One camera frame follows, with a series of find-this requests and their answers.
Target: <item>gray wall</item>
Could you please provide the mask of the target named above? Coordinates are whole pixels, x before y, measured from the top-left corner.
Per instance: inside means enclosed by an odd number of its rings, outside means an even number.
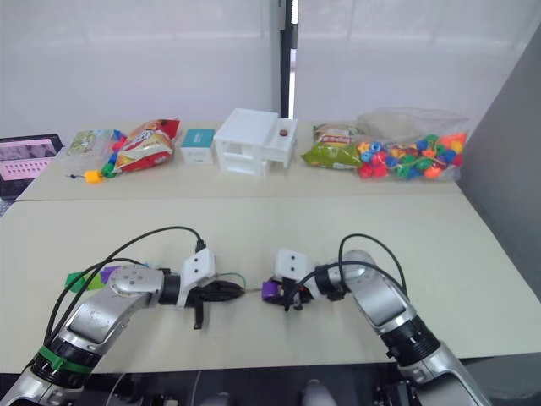
[[[541,298],[541,26],[473,133],[459,185]]]

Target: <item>small blue box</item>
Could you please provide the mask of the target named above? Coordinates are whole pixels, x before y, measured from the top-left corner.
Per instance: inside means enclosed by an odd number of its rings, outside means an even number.
[[[211,149],[214,133],[214,129],[189,129],[180,147],[184,161],[186,163],[214,163]]]

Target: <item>green snack bag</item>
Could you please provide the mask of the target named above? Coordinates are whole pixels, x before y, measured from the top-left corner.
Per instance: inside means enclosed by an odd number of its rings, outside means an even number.
[[[314,146],[301,156],[307,164],[332,169],[356,169],[363,164],[357,152],[360,134],[356,128],[321,124],[314,126],[314,137]]]

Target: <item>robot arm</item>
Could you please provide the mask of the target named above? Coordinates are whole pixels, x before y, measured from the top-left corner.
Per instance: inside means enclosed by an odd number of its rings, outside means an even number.
[[[40,348],[0,400],[0,406],[71,405],[101,357],[139,309],[158,304],[180,309],[195,307],[194,328],[201,328],[203,302],[235,299],[243,294],[237,285],[223,281],[200,286],[215,274],[214,256],[206,248],[188,258],[180,274],[139,265],[118,268],[107,285],[86,300],[58,335]]]
[[[375,265],[370,255],[361,250],[347,252],[343,261]],[[281,281],[283,294],[274,290],[275,294],[265,297],[264,286],[264,300],[288,305],[291,289],[314,269],[315,264],[306,255],[279,250],[275,278]],[[406,295],[388,277],[362,265],[344,265],[343,280],[337,266],[320,269],[322,272],[306,281],[305,290],[295,294],[295,309],[301,310],[302,303],[324,296],[341,299],[348,290],[389,349],[387,355],[396,359],[398,370],[420,386],[418,393],[423,404],[491,405],[462,363],[424,325]]]

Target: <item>red snack bag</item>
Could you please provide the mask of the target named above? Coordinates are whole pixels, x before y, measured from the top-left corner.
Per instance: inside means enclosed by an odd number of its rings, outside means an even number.
[[[179,120],[154,120],[133,130],[118,151],[115,173],[138,171],[171,159]]]

